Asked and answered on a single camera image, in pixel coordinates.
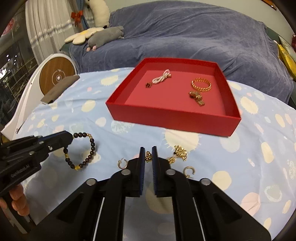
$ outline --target red tray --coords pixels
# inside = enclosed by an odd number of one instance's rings
[[[169,69],[162,83],[145,84]],[[189,97],[191,81],[206,78],[212,83],[201,93],[204,106]],[[197,86],[207,87],[205,83]],[[241,117],[217,63],[183,58],[146,58],[125,78],[107,100],[114,120],[169,129],[230,136]]]

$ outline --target human hand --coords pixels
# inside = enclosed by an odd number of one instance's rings
[[[14,210],[21,216],[29,215],[30,209],[27,203],[27,199],[24,195],[24,189],[21,184],[14,187],[9,191],[11,198],[13,199],[11,205]],[[0,207],[2,209],[7,209],[7,203],[3,198],[0,198]]]

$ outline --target silver rivet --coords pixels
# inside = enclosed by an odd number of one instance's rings
[[[96,184],[96,179],[90,178],[86,181],[86,184],[89,186],[93,186]]]
[[[125,176],[130,175],[130,173],[131,173],[131,171],[129,169],[124,169],[121,171],[121,174],[125,175]]]
[[[174,169],[167,169],[165,173],[169,176],[172,176],[175,175],[176,171]]]
[[[201,182],[203,185],[205,185],[205,186],[211,184],[211,180],[208,179],[208,178],[203,178],[200,182]]]

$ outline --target polka dot tablecloth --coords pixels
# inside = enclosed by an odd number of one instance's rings
[[[42,169],[23,182],[36,223],[88,178],[103,180],[119,171],[117,161],[138,156],[141,146],[170,157],[174,145],[188,150],[195,180],[210,178],[236,203],[266,227],[274,238],[295,210],[296,111],[252,87],[229,81],[242,121],[228,138],[114,121],[105,105],[132,68],[84,73],[54,103],[39,105],[18,137],[49,135],[62,130],[91,133],[96,152],[86,168],[76,172],[62,149],[42,162]],[[81,163],[89,142],[75,139],[68,147],[74,164]],[[141,198],[127,198],[124,240],[175,240],[171,198],[156,198],[152,164],[145,164]]]

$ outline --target red bow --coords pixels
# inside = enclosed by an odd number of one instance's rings
[[[75,27],[76,27],[76,25],[78,23],[81,22],[81,16],[83,16],[83,11],[82,10],[79,11],[78,13],[74,13],[74,12],[71,13],[71,18],[73,18],[74,21],[75,21]]]

